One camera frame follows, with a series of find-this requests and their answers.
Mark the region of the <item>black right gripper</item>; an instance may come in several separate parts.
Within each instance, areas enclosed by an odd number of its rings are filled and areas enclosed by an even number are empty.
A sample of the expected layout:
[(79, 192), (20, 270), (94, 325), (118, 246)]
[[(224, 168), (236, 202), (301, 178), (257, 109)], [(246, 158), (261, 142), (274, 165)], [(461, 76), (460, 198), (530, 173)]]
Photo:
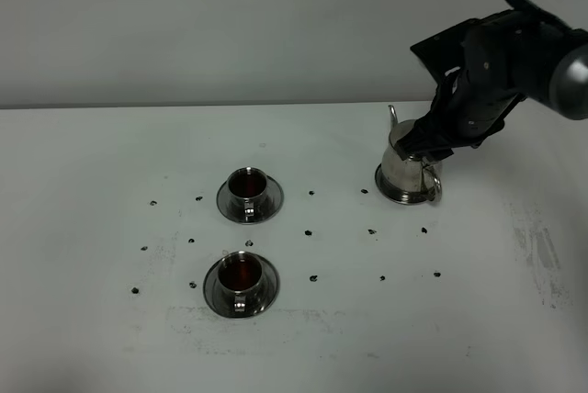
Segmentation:
[(545, 22), (475, 27), (464, 41), (465, 68), (445, 105), (395, 123), (395, 151), (403, 159), (439, 163), (454, 154), (449, 137), (486, 133), (518, 95), (548, 98), (560, 31)]

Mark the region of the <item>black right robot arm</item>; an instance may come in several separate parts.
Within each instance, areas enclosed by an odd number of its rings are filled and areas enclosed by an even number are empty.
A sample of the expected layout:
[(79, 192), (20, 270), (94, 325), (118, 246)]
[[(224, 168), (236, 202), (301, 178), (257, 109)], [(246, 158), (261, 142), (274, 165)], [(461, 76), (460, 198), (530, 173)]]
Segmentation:
[(438, 84), (429, 111), (395, 142), (402, 159), (434, 163), (456, 148), (477, 148), (526, 98), (571, 120), (587, 117), (587, 84), (569, 73), (587, 55), (586, 31), (544, 23), (477, 26), (462, 50), (462, 65)]

